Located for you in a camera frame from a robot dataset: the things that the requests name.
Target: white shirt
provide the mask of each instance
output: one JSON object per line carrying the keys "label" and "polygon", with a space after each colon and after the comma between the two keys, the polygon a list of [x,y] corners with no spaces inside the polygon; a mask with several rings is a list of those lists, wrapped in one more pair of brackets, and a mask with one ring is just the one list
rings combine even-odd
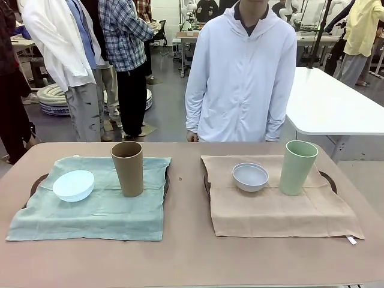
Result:
{"label": "white shirt", "polygon": [[295,76],[296,33],[272,10],[249,37],[234,8],[197,41],[185,95],[187,129],[203,142],[276,142]]}
{"label": "white shirt", "polygon": [[[93,32],[93,22],[81,4],[91,33],[95,62],[106,63]],[[96,83],[85,56],[76,21],[65,0],[28,0],[22,14],[24,24],[44,57],[52,79],[66,92],[68,87]]]}

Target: teal cloth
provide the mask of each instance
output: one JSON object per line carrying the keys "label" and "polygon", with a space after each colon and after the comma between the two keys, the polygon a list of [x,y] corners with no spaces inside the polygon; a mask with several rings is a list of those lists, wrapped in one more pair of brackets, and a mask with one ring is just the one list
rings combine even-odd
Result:
{"label": "teal cloth", "polygon": [[[68,157],[57,161],[25,209],[13,218],[8,241],[101,238],[161,241],[165,171],[171,158],[144,158],[144,192],[134,198],[122,195],[112,158]],[[84,200],[68,203],[52,191],[63,174],[88,170],[95,188]]]}

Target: bowl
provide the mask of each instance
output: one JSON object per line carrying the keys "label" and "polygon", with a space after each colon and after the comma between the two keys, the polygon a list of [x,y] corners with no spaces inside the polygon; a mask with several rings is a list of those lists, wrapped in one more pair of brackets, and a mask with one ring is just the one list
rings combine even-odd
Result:
{"label": "bowl", "polygon": [[53,183],[53,192],[66,202],[78,202],[87,198],[95,185],[95,176],[86,170],[75,170],[60,176]]}
{"label": "bowl", "polygon": [[246,192],[258,192],[268,183],[268,172],[254,163],[241,163],[233,168],[236,185]]}

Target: yellow shirt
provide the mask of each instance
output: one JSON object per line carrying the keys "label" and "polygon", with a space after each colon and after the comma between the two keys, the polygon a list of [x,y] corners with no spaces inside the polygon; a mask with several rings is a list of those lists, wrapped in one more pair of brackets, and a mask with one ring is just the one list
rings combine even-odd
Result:
{"label": "yellow shirt", "polygon": [[379,20],[384,22],[384,7],[380,0],[356,0],[348,15],[344,52],[369,57]]}

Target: black pants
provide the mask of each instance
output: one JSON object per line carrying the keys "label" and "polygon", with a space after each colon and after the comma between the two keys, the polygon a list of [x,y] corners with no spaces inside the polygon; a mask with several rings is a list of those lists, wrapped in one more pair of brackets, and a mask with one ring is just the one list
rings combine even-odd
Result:
{"label": "black pants", "polygon": [[122,127],[125,133],[136,137],[142,132],[146,107],[145,64],[117,75]]}
{"label": "black pants", "polygon": [[146,62],[144,63],[145,66],[145,76],[152,75],[152,58],[151,58],[151,40],[144,42],[144,52],[146,56]]}
{"label": "black pants", "polygon": [[32,136],[28,115],[21,97],[27,97],[30,88],[20,70],[0,76],[0,138],[10,156],[10,163],[16,163],[25,153],[24,142]]}
{"label": "black pants", "polygon": [[324,72],[328,75],[333,76],[337,67],[337,61],[340,57],[344,57],[344,48],[346,46],[347,40],[344,40],[342,37],[336,42],[335,46],[332,48],[331,53],[329,54],[326,63]]}

